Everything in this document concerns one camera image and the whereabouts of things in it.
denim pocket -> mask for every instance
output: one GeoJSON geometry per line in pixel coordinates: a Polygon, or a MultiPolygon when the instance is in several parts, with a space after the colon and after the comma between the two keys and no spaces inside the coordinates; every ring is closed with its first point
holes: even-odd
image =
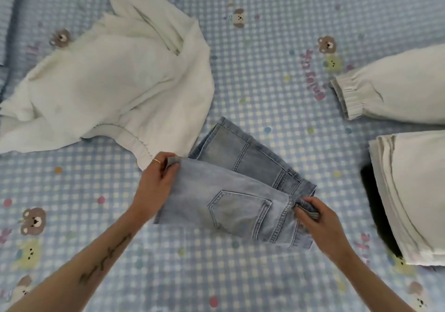
{"type": "Polygon", "coordinates": [[[208,208],[217,229],[256,241],[271,206],[272,201],[266,198],[221,190],[208,208]]]}

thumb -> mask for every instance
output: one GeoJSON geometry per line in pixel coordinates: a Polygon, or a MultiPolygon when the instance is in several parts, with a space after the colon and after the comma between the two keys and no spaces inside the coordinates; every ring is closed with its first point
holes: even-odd
{"type": "Polygon", "coordinates": [[[178,170],[179,170],[179,163],[171,165],[165,172],[164,177],[161,180],[161,183],[170,187],[176,178],[178,170]]]}
{"type": "Polygon", "coordinates": [[[309,232],[311,232],[317,226],[317,223],[313,221],[302,208],[295,207],[294,213],[295,216],[297,216],[297,218],[303,223],[303,225],[308,228],[309,232]]]}

sleeve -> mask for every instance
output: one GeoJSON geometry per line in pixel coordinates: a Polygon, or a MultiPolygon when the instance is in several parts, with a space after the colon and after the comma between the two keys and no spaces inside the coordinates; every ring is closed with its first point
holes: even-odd
{"type": "Polygon", "coordinates": [[[388,56],[331,83],[349,120],[445,124],[445,44],[388,56]]]}

person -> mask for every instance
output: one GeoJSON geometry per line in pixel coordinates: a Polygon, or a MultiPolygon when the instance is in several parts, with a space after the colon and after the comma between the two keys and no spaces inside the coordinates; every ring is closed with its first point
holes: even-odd
{"type": "MultiPolygon", "coordinates": [[[[8,312],[80,312],[133,237],[167,200],[179,169],[176,163],[164,172],[169,156],[175,154],[156,155],[142,173],[133,202],[112,226],[8,312]]],[[[313,221],[301,209],[295,209],[297,218],[307,227],[320,250],[348,278],[368,308],[372,312],[414,312],[355,254],[336,213],[316,197],[305,200],[320,211],[320,220],[313,221]]]]}

script tattoo on forearm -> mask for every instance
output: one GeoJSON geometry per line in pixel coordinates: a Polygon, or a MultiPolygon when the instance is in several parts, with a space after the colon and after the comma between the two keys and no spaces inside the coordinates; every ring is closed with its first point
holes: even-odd
{"type": "Polygon", "coordinates": [[[124,238],[122,238],[122,240],[115,247],[108,247],[106,256],[101,259],[99,264],[94,265],[94,267],[92,268],[92,270],[89,273],[85,273],[85,272],[82,273],[81,277],[79,278],[79,284],[86,285],[86,283],[91,278],[91,276],[94,272],[96,272],[97,270],[103,271],[105,269],[105,261],[108,258],[111,259],[111,257],[113,257],[113,253],[115,252],[115,250],[118,247],[120,247],[126,240],[128,240],[130,238],[131,238],[131,233],[124,236],[124,238]]]}

